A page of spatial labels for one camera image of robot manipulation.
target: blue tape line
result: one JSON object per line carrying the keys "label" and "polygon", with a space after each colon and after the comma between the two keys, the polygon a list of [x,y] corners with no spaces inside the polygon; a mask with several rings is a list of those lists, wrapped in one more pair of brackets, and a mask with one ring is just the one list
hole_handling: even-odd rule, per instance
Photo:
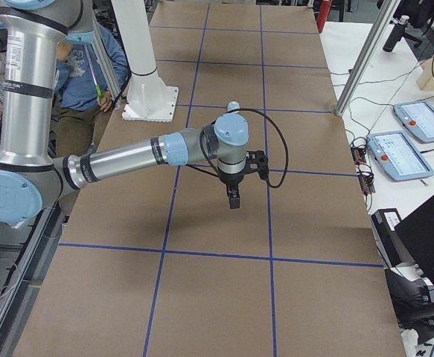
{"label": "blue tape line", "polygon": [[169,215],[167,218],[167,225],[165,227],[165,238],[164,238],[164,243],[162,244],[162,253],[160,256],[159,270],[157,272],[156,286],[154,288],[154,295],[152,298],[152,306],[150,308],[149,322],[147,324],[147,332],[146,332],[146,336],[145,336],[145,343],[144,343],[144,350],[142,352],[142,357],[147,356],[147,351],[149,348],[150,333],[152,330],[154,312],[156,311],[156,303],[157,303],[157,296],[159,294],[160,278],[162,276],[162,269],[164,267],[164,258],[165,258],[165,253],[166,253],[165,248],[167,247],[167,240],[168,240],[169,232],[170,232],[170,224],[172,222],[172,213],[173,213],[173,207],[175,205],[177,187],[179,186],[179,177],[180,177],[180,167],[177,169],[177,173],[175,176],[175,182],[173,183],[172,200],[170,201]]}
{"label": "blue tape line", "polygon": [[298,35],[319,35],[317,32],[265,30],[263,33],[297,33]]}
{"label": "blue tape line", "polygon": [[[257,63],[239,63],[239,62],[207,62],[207,61],[190,61],[187,59],[156,59],[157,62],[176,62],[176,63],[202,63],[205,65],[252,65],[261,66],[262,64]],[[320,67],[314,65],[265,65],[266,67],[274,68],[305,68],[305,69],[327,69],[328,67]]]}
{"label": "blue tape line", "polygon": [[276,68],[306,68],[306,69],[327,69],[328,67],[320,67],[317,65],[265,65],[266,67],[276,67]]}
{"label": "blue tape line", "polygon": [[96,244],[83,244],[83,243],[59,243],[60,247],[71,248],[89,248],[89,249],[107,249],[111,251],[140,251],[143,253],[159,253],[159,254],[175,254],[175,255],[191,255],[197,257],[216,257],[216,258],[229,258],[229,259],[242,259],[242,260],[265,260],[283,263],[303,263],[303,264],[316,264],[324,266],[362,266],[365,268],[383,268],[382,264],[373,263],[355,263],[355,262],[337,262],[332,260],[308,260],[296,258],[283,258],[283,257],[263,257],[258,255],[240,255],[240,254],[226,254],[226,253],[211,253],[205,251],[177,251],[167,249],[155,248],[139,248],[139,247],[118,247],[114,245],[96,245]]}
{"label": "blue tape line", "polygon": [[360,266],[363,268],[383,268],[383,264],[373,264],[373,263],[334,262],[330,260],[306,260],[306,259],[291,259],[291,258],[273,258],[272,260],[276,262],[318,264],[324,266]]}
{"label": "blue tape line", "polygon": [[190,116],[192,113],[192,103],[194,102],[194,95],[195,95],[195,87],[197,86],[197,78],[198,78],[198,73],[199,73],[199,68],[200,68],[200,60],[202,59],[202,51],[203,51],[203,42],[205,40],[205,30],[207,28],[207,22],[208,22],[208,14],[210,12],[210,4],[208,4],[207,7],[207,14],[205,17],[205,23],[203,25],[203,32],[202,32],[202,40],[200,41],[200,49],[199,49],[199,58],[198,58],[198,62],[197,62],[197,66],[195,68],[195,77],[194,77],[194,84],[192,85],[192,93],[190,96],[190,105],[188,107],[188,112],[187,112],[187,120],[185,122],[185,126],[188,126],[190,123]]}
{"label": "blue tape line", "polygon": [[[205,16],[205,25],[204,25],[204,30],[202,32],[202,41],[200,42],[199,59],[198,59],[199,61],[200,61],[200,58],[202,56],[203,39],[205,37],[205,27],[207,26],[208,13],[209,12],[210,12],[210,4],[208,4],[208,6],[207,6],[207,14]],[[197,67],[195,68],[194,86],[192,88],[192,95],[191,95],[191,99],[190,99],[190,107],[188,109],[187,121],[186,121],[185,126],[188,126],[188,121],[190,120],[191,105],[192,105],[192,101],[194,99],[194,92],[195,92],[195,85],[196,85],[196,82],[197,82],[198,71],[199,71],[199,64],[197,63]],[[149,323],[147,325],[147,333],[146,333],[146,338],[145,338],[145,343],[144,343],[144,351],[142,352],[142,357],[147,357],[147,351],[148,351],[148,348],[149,348],[150,333],[152,331],[152,323],[153,323],[154,312],[156,311],[157,295],[159,293],[160,278],[161,278],[161,274],[162,274],[162,268],[164,266],[165,248],[167,246],[167,240],[168,240],[169,231],[170,231],[170,224],[172,222],[173,206],[175,204],[177,187],[178,187],[178,184],[179,184],[180,169],[181,169],[181,167],[179,167],[177,169],[177,174],[176,174],[176,178],[175,178],[175,182],[174,182],[174,186],[173,186],[172,200],[170,202],[169,217],[168,217],[168,220],[167,220],[167,227],[165,228],[164,244],[162,246],[163,252],[162,252],[160,263],[159,263],[159,272],[157,273],[156,286],[155,286],[155,289],[154,289],[154,296],[153,296],[153,300],[152,300],[152,307],[150,309]]]}
{"label": "blue tape line", "polygon": [[150,25],[150,28],[171,28],[171,29],[187,29],[187,30],[213,30],[213,31],[237,31],[237,32],[259,32],[259,33],[296,33],[299,35],[319,35],[317,32],[301,32],[301,31],[278,31],[278,30],[239,30],[231,28],[187,28],[185,26],[165,26],[165,25]]}
{"label": "blue tape line", "polygon": [[145,253],[162,253],[162,249],[154,249],[154,248],[118,247],[115,245],[96,245],[96,244],[65,243],[65,242],[61,242],[58,245],[60,247],[109,249],[113,251],[143,251]]}
{"label": "blue tape line", "polygon": [[267,260],[270,261],[269,257],[259,257],[256,255],[239,255],[239,254],[225,254],[225,253],[208,253],[204,251],[165,251],[167,254],[178,254],[178,255],[193,255],[198,257],[216,257],[216,258],[233,258],[233,259],[246,259],[246,260]]}
{"label": "blue tape line", "polygon": [[[264,76],[264,40],[263,40],[263,14],[261,7],[260,12],[260,38],[261,38],[261,79],[263,84],[263,113],[267,113],[267,93]],[[269,155],[267,120],[264,120],[264,146],[267,155]],[[271,217],[271,194],[267,186],[267,214],[268,214],[268,244],[269,244],[269,281],[271,293],[271,321],[272,321],[272,339],[273,339],[273,357],[278,356],[278,339],[276,334],[276,297],[275,297],[275,269],[273,264],[273,241],[272,241],[272,217]]]}

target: silver arm segment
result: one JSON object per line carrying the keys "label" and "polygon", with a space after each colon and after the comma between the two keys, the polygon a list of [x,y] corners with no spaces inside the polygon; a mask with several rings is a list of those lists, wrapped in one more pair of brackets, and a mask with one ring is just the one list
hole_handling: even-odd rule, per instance
{"label": "silver arm segment", "polygon": [[248,125],[242,116],[224,114],[202,131],[183,129],[127,147],[81,157],[72,155],[64,161],[63,175],[70,187],[81,189],[88,183],[145,167],[186,165],[204,161],[205,156],[218,158],[222,173],[237,174],[246,166],[248,137]]}
{"label": "silver arm segment", "polygon": [[88,183],[159,164],[185,165],[218,158],[231,208],[238,184],[254,164],[246,152],[248,126],[227,113],[202,131],[184,129],[128,147],[80,158],[48,155],[57,44],[92,41],[91,0],[1,0],[8,30],[0,146],[0,222],[15,225]]}

